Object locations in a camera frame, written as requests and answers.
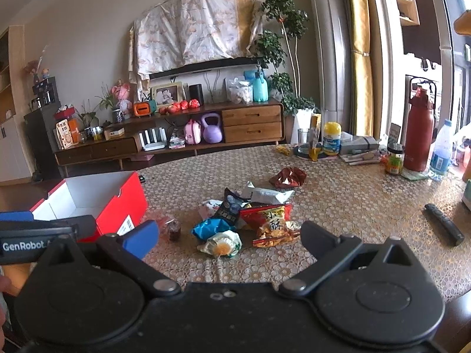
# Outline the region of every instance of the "remote control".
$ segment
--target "remote control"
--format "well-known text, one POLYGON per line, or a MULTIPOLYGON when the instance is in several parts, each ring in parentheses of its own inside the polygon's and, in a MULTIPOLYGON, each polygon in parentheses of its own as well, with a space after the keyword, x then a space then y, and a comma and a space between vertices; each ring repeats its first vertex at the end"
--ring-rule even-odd
POLYGON ((438 219, 445 231, 447 231, 447 234, 450 236, 455 246, 463 243, 463 240, 465 240, 463 233, 458 229, 458 227, 456 227, 455 223, 453 223, 449 217, 447 217, 437 208, 437 206, 432 203, 428 203, 425 205, 425 209, 429 212, 429 214, 438 219))

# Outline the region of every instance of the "black speaker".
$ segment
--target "black speaker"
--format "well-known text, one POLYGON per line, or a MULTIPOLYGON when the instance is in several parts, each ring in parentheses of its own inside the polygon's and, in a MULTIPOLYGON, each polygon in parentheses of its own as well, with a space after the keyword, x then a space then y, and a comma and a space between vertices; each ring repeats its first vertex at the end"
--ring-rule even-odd
POLYGON ((193 84, 188 88, 190 90, 190 99, 196 99, 200 106, 204 105, 203 88, 201 84, 193 84))

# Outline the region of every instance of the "pink backpack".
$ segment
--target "pink backpack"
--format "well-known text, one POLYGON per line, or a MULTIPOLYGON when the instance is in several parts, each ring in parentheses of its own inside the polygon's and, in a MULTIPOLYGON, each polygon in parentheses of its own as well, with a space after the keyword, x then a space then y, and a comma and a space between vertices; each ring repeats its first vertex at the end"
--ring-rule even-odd
POLYGON ((198 144, 201 142, 201 125, 190 119, 185 125, 185 141, 187 144, 198 144))

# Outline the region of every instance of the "patterned tablecloth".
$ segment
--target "patterned tablecloth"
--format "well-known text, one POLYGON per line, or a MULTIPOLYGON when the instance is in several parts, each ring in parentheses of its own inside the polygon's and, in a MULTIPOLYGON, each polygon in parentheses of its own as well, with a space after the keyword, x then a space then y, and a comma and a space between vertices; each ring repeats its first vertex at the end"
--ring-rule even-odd
POLYGON ((250 231, 242 232, 243 248, 236 257, 216 259, 198 252, 198 241, 190 233, 201 221, 197 212, 201 202, 222 199, 225 187, 240 192, 247 181, 269 188, 268 179, 286 166, 308 174, 293 198, 294 220, 315 221, 335 235, 352 232, 369 243, 399 235, 430 272, 445 300, 471 289, 471 213, 461 203, 465 190, 461 180, 448 174, 441 182, 410 182, 385 174, 381 165, 348 166, 340 159, 311 162, 277 153, 274 146, 216 152, 142 170, 147 180, 146 216, 163 210, 182 224, 179 242, 161 238, 144 261, 181 285, 190 281, 279 285, 314 263, 300 241, 258 249, 251 246, 250 231), (435 203, 452 218, 465 242, 449 247, 437 237, 422 213, 426 203, 435 203))

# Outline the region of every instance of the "plastic water bottle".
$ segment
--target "plastic water bottle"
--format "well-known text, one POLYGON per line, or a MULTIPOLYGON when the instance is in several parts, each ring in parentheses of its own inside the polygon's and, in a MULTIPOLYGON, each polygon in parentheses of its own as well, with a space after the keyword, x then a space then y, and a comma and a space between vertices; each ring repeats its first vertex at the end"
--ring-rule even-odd
POLYGON ((430 161, 430 170, 438 176, 434 180, 441 180, 448 169, 453 152, 453 133, 451 130, 451 121, 445 120, 445 125, 439 131, 437 139, 435 140, 435 147, 433 149, 432 160, 430 161))

